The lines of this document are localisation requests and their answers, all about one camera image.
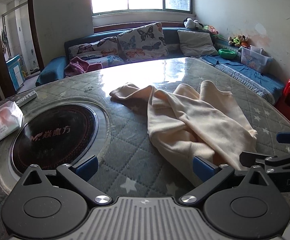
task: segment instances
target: transparent plastic bin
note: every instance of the transparent plastic bin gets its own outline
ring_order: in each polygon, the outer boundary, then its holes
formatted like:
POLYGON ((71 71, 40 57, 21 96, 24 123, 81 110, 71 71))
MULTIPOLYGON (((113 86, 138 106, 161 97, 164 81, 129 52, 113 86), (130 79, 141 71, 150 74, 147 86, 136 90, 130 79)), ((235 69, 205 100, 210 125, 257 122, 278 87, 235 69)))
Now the transparent plastic bin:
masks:
POLYGON ((241 63, 259 73, 264 73, 272 60, 272 57, 266 57, 255 51, 241 47, 241 63))
POLYGON ((259 47, 256 47, 256 46, 253 46, 253 45, 250 45, 250 50, 251 51, 254 51, 254 52, 257 52, 261 55, 263 55, 263 49, 262 48, 259 48, 259 47))

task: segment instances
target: remote control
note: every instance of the remote control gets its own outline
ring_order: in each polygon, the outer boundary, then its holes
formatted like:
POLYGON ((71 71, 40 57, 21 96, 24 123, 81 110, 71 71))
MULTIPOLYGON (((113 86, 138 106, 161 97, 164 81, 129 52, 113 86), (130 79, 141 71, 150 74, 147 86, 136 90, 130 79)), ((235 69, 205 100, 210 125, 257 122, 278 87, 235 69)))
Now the remote control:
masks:
POLYGON ((18 105, 18 107, 21 107, 36 97, 37 97, 37 93, 35 90, 33 90, 31 93, 28 93, 25 97, 18 100, 16 104, 18 105))

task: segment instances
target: gray quilted tablecloth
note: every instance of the gray quilted tablecloth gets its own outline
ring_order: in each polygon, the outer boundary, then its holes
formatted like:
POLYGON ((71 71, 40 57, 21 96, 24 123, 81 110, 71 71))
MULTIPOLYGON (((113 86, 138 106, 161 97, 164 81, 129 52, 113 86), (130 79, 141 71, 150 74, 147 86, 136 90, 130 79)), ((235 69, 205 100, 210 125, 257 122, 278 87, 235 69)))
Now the gray quilted tablecloth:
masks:
MULTIPOLYGON (((128 105, 127 102, 126 107, 111 101, 109 93, 127 82, 140 88, 152 84, 170 92, 180 83, 186 83, 199 91, 203 80, 214 82, 219 90, 233 93, 248 121, 258 131, 258 152, 277 156, 290 153, 290 145, 279 144, 275 139, 277 132, 290 131, 288 120, 238 81, 194 58, 128 64, 65 78, 36 88, 38 98, 21 109, 28 114, 48 103, 71 97, 96 100, 109 116, 110 143, 105 152, 98 155, 99 169, 89 183, 114 199, 117 196, 178 198, 193 186, 151 145, 147 134, 146 104, 128 105)), ((10 100, 16 101, 27 93, 10 100)), ((290 205, 290 193, 284 195, 290 205)), ((0 210, 6 197, 0 187, 0 210)), ((0 239, 7 237, 0 220, 0 239)))

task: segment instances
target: blue sofa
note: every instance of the blue sofa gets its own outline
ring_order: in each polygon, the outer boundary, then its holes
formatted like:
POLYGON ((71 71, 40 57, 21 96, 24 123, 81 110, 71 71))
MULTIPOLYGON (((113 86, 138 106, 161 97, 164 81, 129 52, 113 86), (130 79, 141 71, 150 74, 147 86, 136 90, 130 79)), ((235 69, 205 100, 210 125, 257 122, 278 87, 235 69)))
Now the blue sofa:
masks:
MULTIPOLYGON (((163 27, 162 29, 165 36, 165 42, 169 51, 169 55, 166 56, 165 58, 183 57, 184 55, 182 54, 179 48, 179 37, 178 37, 177 30, 187 30, 187 29, 177 28, 177 27, 168 27, 168 28, 163 27)), ((44 68, 44 70, 41 72, 41 74, 37 78, 35 85, 41 86, 41 85, 65 78, 64 69, 69 63, 69 58, 68 58, 69 47, 72 47, 74 45, 84 44, 84 43, 96 42, 107 37, 117 36, 118 34, 125 32, 127 30, 129 29, 97 33, 97 34, 93 34, 87 37, 65 42, 64 48, 65 48, 66 55, 52 59, 51 62, 48 63, 48 65, 44 68)), ((204 31, 204 30, 196 30, 196 31, 209 33, 214 43, 213 35, 209 31, 204 31)))

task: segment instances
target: maroon towel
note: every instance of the maroon towel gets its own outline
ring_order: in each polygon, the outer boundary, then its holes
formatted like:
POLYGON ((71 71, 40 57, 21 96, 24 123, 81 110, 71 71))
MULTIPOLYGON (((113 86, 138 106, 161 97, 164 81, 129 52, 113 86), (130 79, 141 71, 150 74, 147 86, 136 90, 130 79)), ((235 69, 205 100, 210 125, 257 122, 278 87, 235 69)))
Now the maroon towel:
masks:
POLYGON ((72 77, 102 68, 103 66, 101 63, 89 64, 87 61, 84 61, 79 57, 74 57, 64 69, 64 73, 66 77, 72 77))

